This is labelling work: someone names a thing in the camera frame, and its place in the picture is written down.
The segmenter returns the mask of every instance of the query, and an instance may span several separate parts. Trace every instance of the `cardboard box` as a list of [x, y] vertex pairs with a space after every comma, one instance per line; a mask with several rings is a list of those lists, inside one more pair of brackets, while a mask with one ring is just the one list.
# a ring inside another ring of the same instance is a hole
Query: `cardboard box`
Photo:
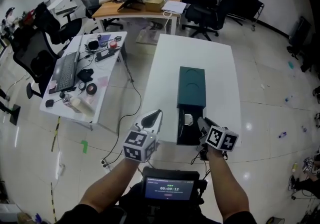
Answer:
[[146, 0], [145, 9], [152, 12], [161, 12], [165, 0]]

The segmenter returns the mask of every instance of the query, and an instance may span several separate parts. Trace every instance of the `green tape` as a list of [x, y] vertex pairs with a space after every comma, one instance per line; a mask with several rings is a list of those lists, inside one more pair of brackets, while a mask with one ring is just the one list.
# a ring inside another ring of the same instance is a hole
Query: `green tape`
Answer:
[[83, 144], [83, 153], [87, 153], [88, 150], [88, 142], [87, 141], [82, 141], [81, 144]]

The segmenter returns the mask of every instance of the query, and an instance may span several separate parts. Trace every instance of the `laptop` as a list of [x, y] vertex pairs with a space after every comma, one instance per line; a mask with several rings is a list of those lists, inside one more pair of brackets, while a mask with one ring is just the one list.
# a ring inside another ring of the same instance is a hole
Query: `laptop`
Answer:
[[56, 81], [56, 86], [49, 90], [49, 94], [70, 89], [75, 85], [77, 63], [83, 37], [82, 35], [77, 52], [68, 54], [56, 61], [52, 75], [52, 81]]

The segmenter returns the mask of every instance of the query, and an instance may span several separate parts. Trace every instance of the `black tape roll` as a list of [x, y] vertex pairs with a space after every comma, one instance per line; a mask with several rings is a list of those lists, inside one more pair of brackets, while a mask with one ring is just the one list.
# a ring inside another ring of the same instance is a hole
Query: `black tape roll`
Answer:
[[92, 83], [86, 87], [86, 92], [88, 95], [94, 95], [97, 92], [97, 89], [96, 84]]

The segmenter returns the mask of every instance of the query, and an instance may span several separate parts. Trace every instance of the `yellow and black striped tape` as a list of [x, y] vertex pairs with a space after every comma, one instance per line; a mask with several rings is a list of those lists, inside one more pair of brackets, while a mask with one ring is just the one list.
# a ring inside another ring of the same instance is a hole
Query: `yellow and black striped tape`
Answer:
[[61, 117], [58, 117], [58, 123], [57, 123], [56, 128], [55, 128], [54, 139], [53, 139], [53, 142], [52, 142], [51, 152], [54, 151], [54, 146], [55, 146], [56, 138], [57, 138], [57, 136], [58, 136], [58, 129], [59, 129], [59, 125], [60, 125], [60, 118], [61, 118]]
[[56, 217], [56, 210], [55, 210], [55, 204], [54, 204], [54, 191], [52, 189], [52, 183], [51, 183], [51, 203], [52, 203], [52, 209], [53, 209], [54, 222], [56, 223], [57, 217]]

